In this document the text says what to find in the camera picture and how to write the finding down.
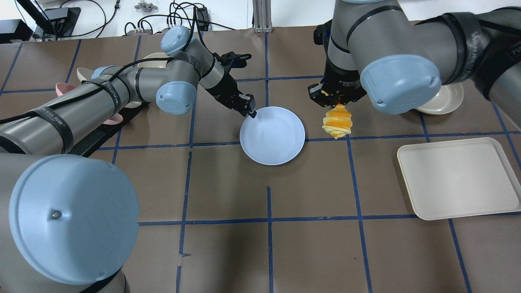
white plate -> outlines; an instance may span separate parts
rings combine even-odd
[[[280,165],[292,160],[302,149],[305,137],[300,119],[281,107],[257,110],[255,118],[246,118],[240,132],[244,152],[264,165]]]
[[[442,115],[458,109],[462,102],[463,86],[461,83],[454,83],[441,86],[440,91],[432,100],[416,109],[425,114]]]
[[[422,219],[521,211],[521,186],[492,138],[404,145],[398,162]]]

power strip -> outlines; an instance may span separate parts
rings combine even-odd
[[[152,34],[152,30],[131,30],[127,32],[127,35],[144,35],[144,34]]]

croissant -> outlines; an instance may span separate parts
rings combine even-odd
[[[353,126],[351,113],[342,104],[337,104],[331,111],[328,111],[322,121],[324,122],[322,129],[335,139],[350,134],[351,126]]]

light blue joint cover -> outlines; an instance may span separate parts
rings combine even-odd
[[[342,0],[347,3],[352,4],[371,4],[371,3],[378,3],[378,2],[384,2],[385,0]]]
[[[161,49],[168,56],[172,56],[175,52],[181,50],[190,37],[190,30],[184,26],[175,26],[171,28],[161,39]]]
[[[417,55],[391,55],[371,62],[360,82],[373,106],[385,114],[400,114],[430,101],[441,88],[436,65]]]
[[[53,155],[23,172],[9,203],[18,250],[43,276],[86,285],[118,271],[138,237],[138,197],[113,164]]]
[[[109,68],[109,67],[114,67],[115,65],[110,65],[110,66],[103,66],[103,67],[98,67],[95,69],[94,73],[92,74],[91,78],[98,78],[101,73],[103,72],[103,70]]]
[[[163,84],[156,92],[157,106],[168,113],[181,115],[192,109],[197,89],[186,81],[172,81]]]

rectangular tray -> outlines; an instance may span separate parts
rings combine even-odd
[[[404,145],[397,156],[421,219],[521,211],[521,186],[492,138]]]

